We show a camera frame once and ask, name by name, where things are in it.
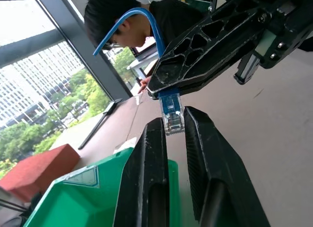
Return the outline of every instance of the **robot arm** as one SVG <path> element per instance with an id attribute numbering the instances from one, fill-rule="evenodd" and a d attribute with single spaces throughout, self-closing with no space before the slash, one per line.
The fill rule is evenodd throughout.
<path id="1" fill-rule="evenodd" d="M 149 95 L 198 91 L 241 59 L 245 84 L 257 67 L 272 68 L 313 30 L 313 0 L 230 0 L 166 48 L 148 84 Z"/>

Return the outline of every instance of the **green plastic bin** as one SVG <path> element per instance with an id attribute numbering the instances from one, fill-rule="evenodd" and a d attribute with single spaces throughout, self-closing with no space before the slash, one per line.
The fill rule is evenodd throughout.
<path id="1" fill-rule="evenodd" d="M 112 227 L 124 165 L 133 148 L 56 179 L 24 227 Z M 170 227 L 180 226 L 178 166 L 169 160 Z"/>

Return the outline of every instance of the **blue cable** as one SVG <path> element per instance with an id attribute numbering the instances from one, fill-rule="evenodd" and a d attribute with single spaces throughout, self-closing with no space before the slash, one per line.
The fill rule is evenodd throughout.
<path id="1" fill-rule="evenodd" d="M 156 47 L 158 51 L 158 56 L 161 57 L 165 51 L 165 45 L 162 39 L 162 35 L 160 32 L 160 29 L 156 23 L 155 18 L 153 15 L 145 8 L 132 8 L 128 12 L 126 12 L 117 22 L 116 24 L 112 27 L 112 29 L 108 32 L 108 34 L 104 37 L 104 39 L 101 41 L 101 43 L 98 45 L 96 50 L 94 51 L 93 55 L 96 56 L 102 49 L 102 47 L 107 43 L 109 38 L 114 34 L 114 32 L 117 30 L 118 26 L 121 25 L 125 19 L 129 18 L 130 16 L 134 14 L 142 14 L 145 15 L 152 27 L 152 31 L 156 40 Z"/>

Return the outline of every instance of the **black shirt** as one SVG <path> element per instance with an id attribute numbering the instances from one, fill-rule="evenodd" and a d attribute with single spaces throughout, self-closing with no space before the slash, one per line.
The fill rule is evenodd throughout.
<path id="1" fill-rule="evenodd" d="M 203 18 L 200 11 L 179 0 L 153 1 L 150 12 L 161 30 L 165 46 Z"/>

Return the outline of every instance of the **white office building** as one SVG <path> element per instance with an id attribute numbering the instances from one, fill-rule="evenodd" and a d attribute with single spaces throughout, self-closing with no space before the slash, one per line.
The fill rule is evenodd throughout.
<path id="1" fill-rule="evenodd" d="M 68 94 L 68 81 L 84 68 L 66 42 L 0 69 L 0 128 L 31 123 L 49 109 L 54 93 Z"/>

